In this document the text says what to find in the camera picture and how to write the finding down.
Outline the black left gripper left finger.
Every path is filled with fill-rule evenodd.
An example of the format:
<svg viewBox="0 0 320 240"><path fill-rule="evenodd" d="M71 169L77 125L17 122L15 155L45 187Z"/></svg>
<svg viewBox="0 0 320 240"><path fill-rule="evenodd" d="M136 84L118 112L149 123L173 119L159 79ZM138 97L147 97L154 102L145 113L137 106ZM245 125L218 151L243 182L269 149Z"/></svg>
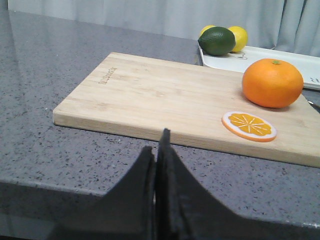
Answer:
<svg viewBox="0 0 320 240"><path fill-rule="evenodd" d="M125 176L99 201L73 213L49 234L50 240L154 239L156 162L145 146Z"/></svg>

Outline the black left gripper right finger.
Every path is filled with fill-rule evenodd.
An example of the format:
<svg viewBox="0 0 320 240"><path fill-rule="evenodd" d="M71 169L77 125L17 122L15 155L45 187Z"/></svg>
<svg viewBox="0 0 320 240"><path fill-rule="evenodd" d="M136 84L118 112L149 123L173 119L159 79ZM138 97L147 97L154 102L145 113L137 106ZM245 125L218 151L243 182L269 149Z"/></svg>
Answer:
<svg viewBox="0 0 320 240"><path fill-rule="evenodd" d="M159 240L268 240L256 220L236 215L193 177L170 144L159 141L155 179Z"/></svg>

